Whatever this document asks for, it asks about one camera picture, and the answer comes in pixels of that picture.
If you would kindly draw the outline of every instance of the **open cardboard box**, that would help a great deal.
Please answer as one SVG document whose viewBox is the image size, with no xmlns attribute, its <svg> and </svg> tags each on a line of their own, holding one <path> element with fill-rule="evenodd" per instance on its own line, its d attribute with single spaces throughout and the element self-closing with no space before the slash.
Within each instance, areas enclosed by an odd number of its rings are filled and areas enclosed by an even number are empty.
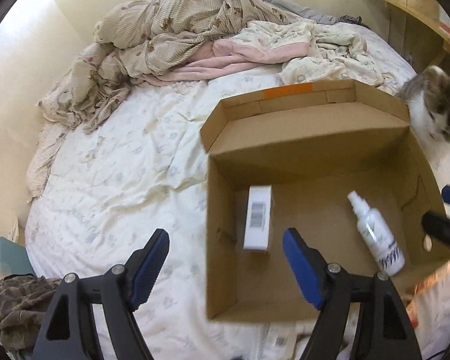
<svg viewBox="0 0 450 360">
<path fill-rule="evenodd" d="M 208 318 L 317 315 L 282 250 L 288 227 L 326 261 L 374 275 L 378 267 L 347 199 L 352 190 L 381 211 L 406 257 L 393 278 L 399 292 L 450 259 L 438 242 L 429 252 L 422 247 L 422 215 L 445 209 L 401 100 L 352 80 L 283 86 L 221 100 L 200 133 L 209 153 Z M 272 185 L 270 253 L 241 249 L 251 185 Z"/>
</svg>

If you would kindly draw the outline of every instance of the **cat head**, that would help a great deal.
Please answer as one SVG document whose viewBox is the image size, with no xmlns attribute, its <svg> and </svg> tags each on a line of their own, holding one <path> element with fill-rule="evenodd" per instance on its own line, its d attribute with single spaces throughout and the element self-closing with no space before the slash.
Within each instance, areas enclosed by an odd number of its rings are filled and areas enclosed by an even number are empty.
<svg viewBox="0 0 450 360">
<path fill-rule="evenodd" d="M 433 126 L 430 136 L 450 143 L 450 77 L 438 66 L 426 68 L 422 75 L 423 100 Z"/>
</svg>

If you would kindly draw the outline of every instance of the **black cable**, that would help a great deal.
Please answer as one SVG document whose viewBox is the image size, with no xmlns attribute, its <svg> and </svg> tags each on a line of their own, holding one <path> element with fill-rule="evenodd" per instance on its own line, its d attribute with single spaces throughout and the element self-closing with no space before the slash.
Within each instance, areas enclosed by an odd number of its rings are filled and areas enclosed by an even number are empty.
<svg viewBox="0 0 450 360">
<path fill-rule="evenodd" d="M 437 353 L 435 353 L 434 355 L 431 355 L 427 360 L 431 360 L 431 359 L 433 359 L 434 357 L 437 357 L 438 355 L 441 355 L 442 353 L 445 353 L 446 351 L 447 351 L 446 349 L 441 350 L 440 352 L 437 352 Z"/>
</svg>

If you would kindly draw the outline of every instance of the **cat ear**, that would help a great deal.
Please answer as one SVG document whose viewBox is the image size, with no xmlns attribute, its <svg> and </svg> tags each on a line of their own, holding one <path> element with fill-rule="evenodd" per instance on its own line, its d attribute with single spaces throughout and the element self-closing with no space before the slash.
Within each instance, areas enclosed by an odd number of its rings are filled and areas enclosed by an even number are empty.
<svg viewBox="0 0 450 360">
<path fill-rule="evenodd" d="M 447 73 L 438 66 L 432 65 L 423 71 L 423 76 L 427 81 L 427 87 L 433 92 L 440 92 L 447 84 Z"/>
</svg>

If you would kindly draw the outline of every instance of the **bottle cap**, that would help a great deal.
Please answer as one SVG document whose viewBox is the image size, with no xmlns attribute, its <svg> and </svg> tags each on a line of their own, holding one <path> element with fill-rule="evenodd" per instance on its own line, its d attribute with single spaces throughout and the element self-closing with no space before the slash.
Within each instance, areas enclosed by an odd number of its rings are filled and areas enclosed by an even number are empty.
<svg viewBox="0 0 450 360">
<path fill-rule="evenodd" d="M 365 200 L 363 200 L 355 191 L 350 192 L 347 197 L 352 204 L 353 212 L 357 218 L 360 219 L 368 212 L 368 210 L 370 210 L 368 203 L 365 202 Z"/>
</svg>

